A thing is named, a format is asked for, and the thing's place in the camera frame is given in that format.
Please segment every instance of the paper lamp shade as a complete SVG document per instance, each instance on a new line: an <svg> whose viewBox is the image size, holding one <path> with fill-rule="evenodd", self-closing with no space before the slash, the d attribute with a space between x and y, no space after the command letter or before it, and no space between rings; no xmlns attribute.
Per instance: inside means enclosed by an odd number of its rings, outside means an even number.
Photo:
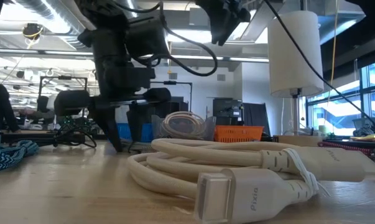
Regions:
<svg viewBox="0 0 375 224"><path fill-rule="evenodd" d="M281 16L309 62L322 76L320 34L317 15L309 11L295 11ZM312 96L324 89L323 82L306 64L296 46L277 19L268 27L270 89L275 97L292 97L290 90L301 88L301 96Z"/></svg>

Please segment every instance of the cable connector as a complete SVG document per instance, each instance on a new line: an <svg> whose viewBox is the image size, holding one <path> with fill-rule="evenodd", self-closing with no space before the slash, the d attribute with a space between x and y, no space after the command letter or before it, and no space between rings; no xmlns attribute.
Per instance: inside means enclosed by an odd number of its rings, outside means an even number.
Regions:
<svg viewBox="0 0 375 224"><path fill-rule="evenodd" d="M194 216L200 223L257 222L312 196L304 181L283 180L268 169L223 169L200 174Z"/></svg>
<svg viewBox="0 0 375 224"><path fill-rule="evenodd" d="M301 174L287 151L261 151L262 168ZM375 163L359 151L332 147L300 147L295 151L317 180L361 182L375 180Z"/></svg>

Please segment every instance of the workbench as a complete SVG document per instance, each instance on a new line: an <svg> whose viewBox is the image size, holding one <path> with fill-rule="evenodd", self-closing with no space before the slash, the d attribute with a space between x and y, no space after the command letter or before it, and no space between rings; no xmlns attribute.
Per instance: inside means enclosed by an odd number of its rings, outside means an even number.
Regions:
<svg viewBox="0 0 375 224"><path fill-rule="evenodd" d="M147 191L128 174L129 154L105 142L43 147L0 172L0 224L196 223L194 201ZM375 182L322 182L323 192L261 223L375 223Z"/></svg>

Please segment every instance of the black cable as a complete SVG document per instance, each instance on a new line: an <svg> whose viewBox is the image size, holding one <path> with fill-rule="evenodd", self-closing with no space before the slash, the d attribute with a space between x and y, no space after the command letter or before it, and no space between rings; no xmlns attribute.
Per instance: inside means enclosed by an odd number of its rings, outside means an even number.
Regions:
<svg viewBox="0 0 375 224"><path fill-rule="evenodd" d="M31 140L35 143L37 143L39 146L49 146L49 145L54 145L57 146L59 144L65 145L65 146L79 146L80 144L84 144L88 147L95 148L97 147L96 141L93 139L93 136L83 130L83 128L88 127L86 125L81 125L81 126L75 126L73 128L70 127L69 124L64 124L55 134L54 137L52 138L20 138L20 139L15 139L9 143L10 146L12 146L15 142L19 142L21 140ZM75 132L79 132L84 135L84 137L88 137L92 142L93 145L87 144L85 140L83 143L80 142L73 142L73 137Z"/></svg>
<svg viewBox="0 0 375 224"><path fill-rule="evenodd" d="M146 67L156 67L156 66L158 66L161 63L161 58L158 58L157 62L155 64L152 64L152 65L149 64L149 59L148 58L145 58L145 59L133 58L133 59L135 61L139 62L140 64L146 66Z"/></svg>
<svg viewBox="0 0 375 224"><path fill-rule="evenodd" d="M333 87L331 84L329 84L317 71L316 69L313 67L313 65L309 62L309 60L307 59L306 55L304 54L304 52L302 51L302 49L299 47L298 43L296 42L296 40L294 39L294 37L292 37L291 33L289 32L288 28L285 26L284 22L282 21L280 15L278 14L278 12L273 8L273 6L271 5L271 3L269 2L269 0L264 0L264 2L266 2L266 4L269 6L270 10L273 12L273 14L275 15L275 17L277 18L277 20L280 22L282 28L285 30L285 32L287 33L287 35L289 36L289 38L291 39L292 43L294 43L295 47L297 48L297 50L299 51L299 53L301 54L301 56L303 57L303 59L305 60L306 64L310 67L310 69L312 69L312 71L315 73L315 75L321 80L323 81L327 86L329 86L332 90L335 90L335 92L340 95L344 100L346 100L346 102L350 103L354 108L356 108L359 112L361 112L361 114L363 114L365 117L367 117L368 120L370 120L370 122L372 122L372 124L375 126L375 121L368 115L366 114L362 109L360 109L358 106L356 106L352 101L350 101L347 97L345 97L341 92L339 92L335 87Z"/></svg>
<svg viewBox="0 0 375 224"><path fill-rule="evenodd" d="M130 7L126 7L126 6L123 6L122 4L118 3L118 2L114 2L115 5L117 5L118 7L120 7L121 9L124 9L124 10L127 10L129 12L136 12L136 13L149 13L149 12L154 12L155 10L157 10L159 7L162 7L163 3L162 1L161 2L158 2L158 4L156 4L154 7L152 7L151 9L131 9Z"/></svg>
<svg viewBox="0 0 375 224"><path fill-rule="evenodd" d="M214 66L213 66L213 69L208 72L208 73L200 73L200 72L196 72L194 70L192 70L191 68L187 67L186 65L184 65L181 61L177 60L176 58L174 58L173 56L171 56L170 54L157 54L157 55L153 55L152 57L150 57L148 59L148 62L147 62L147 65L148 67L153 67L152 64L152 61L153 60L157 60L157 59L160 59L160 58L168 58L168 59L171 59L173 62L175 62L177 65L181 66L184 70L190 72L191 74L193 75L197 75L199 77L208 77L212 74L214 74L217 69L218 69L218 59L216 58L216 55L215 53L213 53L213 51L205 46L204 44L201 44L201 43L198 43L198 42L195 42L195 41L192 41L192 40L189 40L185 37L182 37L181 35L178 35L176 34L175 32L173 32L172 30L169 29L168 25L167 25L167 21L165 20L165 15L164 15L164 4L163 2L159 2L156 6L154 6L153 8L151 9L131 9L131 8L128 8L126 6L123 6L119 3L116 3L117 6L119 6L121 9L124 9L124 10L127 10L127 11L130 11L130 12L136 12L136 13L148 13L148 12L152 12L152 11L155 11L157 10L158 8L160 9L160 20L161 20L161 23L162 23L162 26L164 27L164 29L171 35L174 35L186 42L189 42L191 44L194 44L194 45L197 45L199 47L201 47L202 49L204 49L205 51L208 52L208 54L210 54L213 58L213 61L214 61Z"/></svg>
<svg viewBox="0 0 375 224"><path fill-rule="evenodd" d="M192 3L192 1L189 1L189 2L186 4L186 6L185 6L185 11L187 10L187 6L188 6L190 3Z"/></svg>

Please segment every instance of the coiled cable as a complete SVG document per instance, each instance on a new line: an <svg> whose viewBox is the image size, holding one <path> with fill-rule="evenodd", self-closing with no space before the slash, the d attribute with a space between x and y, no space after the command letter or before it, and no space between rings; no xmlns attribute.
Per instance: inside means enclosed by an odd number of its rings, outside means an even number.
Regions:
<svg viewBox="0 0 375 224"><path fill-rule="evenodd" d="M195 198L199 173L220 172L225 167L260 168L262 154L259 151L281 151L298 146L275 142L156 139L151 147L159 152L128 158L127 166L132 178L153 192ZM284 179L293 176L287 173L279 175Z"/></svg>
<svg viewBox="0 0 375 224"><path fill-rule="evenodd" d="M0 170L17 165L26 156L34 155L39 150L37 143L23 140L14 147L0 145Z"/></svg>
<svg viewBox="0 0 375 224"><path fill-rule="evenodd" d="M179 111L165 117L160 126L160 134L171 138L202 140L205 129L205 120L202 117L192 112Z"/></svg>

